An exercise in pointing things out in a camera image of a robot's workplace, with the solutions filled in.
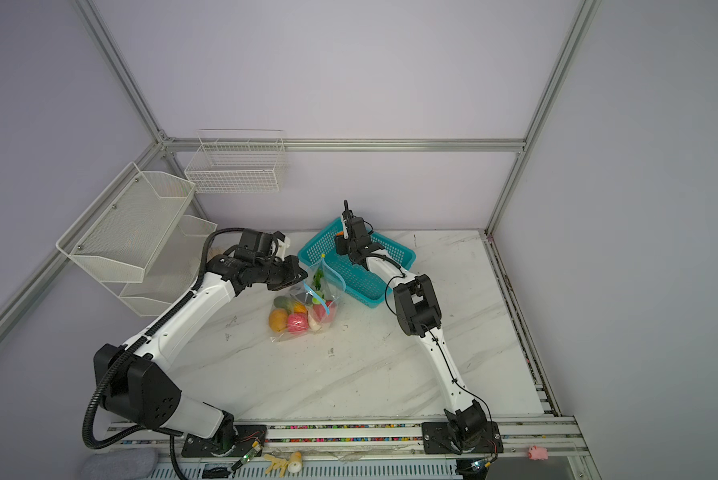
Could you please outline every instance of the gray towel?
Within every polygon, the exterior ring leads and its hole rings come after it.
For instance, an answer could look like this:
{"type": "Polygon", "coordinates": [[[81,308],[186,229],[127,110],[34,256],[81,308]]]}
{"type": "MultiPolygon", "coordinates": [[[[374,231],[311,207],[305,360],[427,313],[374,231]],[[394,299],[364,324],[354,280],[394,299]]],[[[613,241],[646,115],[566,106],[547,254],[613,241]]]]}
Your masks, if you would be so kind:
{"type": "Polygon", "coordinates": [[[82,480],[138,480],[151,475],[158,460],[156,448],[133,448],[87,458],[82,480]]]}

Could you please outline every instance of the white marble tabletop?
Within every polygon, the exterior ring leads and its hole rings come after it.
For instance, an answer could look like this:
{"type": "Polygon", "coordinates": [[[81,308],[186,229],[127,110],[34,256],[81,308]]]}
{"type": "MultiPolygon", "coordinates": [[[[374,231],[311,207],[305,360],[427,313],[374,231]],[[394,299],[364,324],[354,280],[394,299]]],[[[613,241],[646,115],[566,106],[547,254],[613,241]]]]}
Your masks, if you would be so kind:
{"type": "MultiPolygon", "coordinates": [[[[415,250],[428,274],[442,328],[467,388],[493,417],[544,410],[527,370],[479,233],[382,232],[415,250]]],[[[288,234],[296,253],[314,233],[288,234]]],[[[331,328],[272,342],[277,293],[256,285],[223,307],[183,349],[170,376],[187,394],[239,420],[442,416],[444,400],[426,353],[385,305],[349,295],[331,328]]]]}

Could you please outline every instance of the teal plastic basket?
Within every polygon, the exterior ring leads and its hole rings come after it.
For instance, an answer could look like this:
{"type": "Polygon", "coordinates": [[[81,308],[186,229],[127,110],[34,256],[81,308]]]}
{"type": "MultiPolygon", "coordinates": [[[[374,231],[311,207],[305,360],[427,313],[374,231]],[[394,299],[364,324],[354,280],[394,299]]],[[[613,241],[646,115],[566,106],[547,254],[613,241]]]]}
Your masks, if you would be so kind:
{"type": "MultiPolygon", "coordinates": [[[[310,239],[297,253],[297,258],[306,265],[313,265],[324,254],[325,262],[345,279],[346,292],[364,305],[375,308],[385,299],[383,291],[386,283],[378,275],[366,271],[363,266],[351,264],[348,255],[338,255],[335,252],[335,235],[342,231],[343,223],[338,217],[310,239]]],[[[385,246],[391,258],[408,270],[415,261],[415,252],[383,235],[373,234],[372,241],[385,246]]]]}

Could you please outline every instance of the wall-mounted basket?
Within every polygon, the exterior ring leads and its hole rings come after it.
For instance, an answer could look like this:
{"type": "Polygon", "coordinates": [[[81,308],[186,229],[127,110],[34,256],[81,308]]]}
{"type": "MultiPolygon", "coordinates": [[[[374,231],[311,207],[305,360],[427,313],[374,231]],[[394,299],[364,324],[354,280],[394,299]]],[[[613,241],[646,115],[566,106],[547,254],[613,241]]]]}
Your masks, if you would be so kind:
{"type": "Polygon", "coordinates": [[[196,216],[183,215],[142,283],[127,283],[118,293],[114,286],[106,288],[140,316],[161,315],[196,280],[201,247],[217,227],[196,216]]]}
{"type": "Polygon", "coordinates": [[[277,192],[287,173],[279,130],[197,130],[201,146],[185,177],[202,194],[277,192]]]}
{"type": "Polygon", "coordinates": [[[129,182],[79,238],[74,224],[57,247],[100,283],[143,282],[194,196],[190,181],[130,164],[129,182]]]}

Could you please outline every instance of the pink fruit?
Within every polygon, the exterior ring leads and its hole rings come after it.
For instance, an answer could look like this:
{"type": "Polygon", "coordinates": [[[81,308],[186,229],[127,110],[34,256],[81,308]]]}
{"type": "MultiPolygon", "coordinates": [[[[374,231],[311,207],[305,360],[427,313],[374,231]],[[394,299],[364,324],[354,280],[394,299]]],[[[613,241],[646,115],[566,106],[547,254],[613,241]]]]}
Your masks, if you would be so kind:
{"type": "Polygon", "coordinates": [[[308,315],[305,313],[292,313],[287,317],[287,330],[293,335],[300,335],[308,331],[308,315]]]}
{"type": "MultiPolygon", "coordinates": [[[[335,314],[335,307],[332,306],[332,300],[327,300],[326,304],[330,307],[330,317],[332,317],[335,314]]],[[[320,322],[325,321],[325,316],[327,314],[325,306],[321,303],[314,305],[314,314],[320,322]]]]}

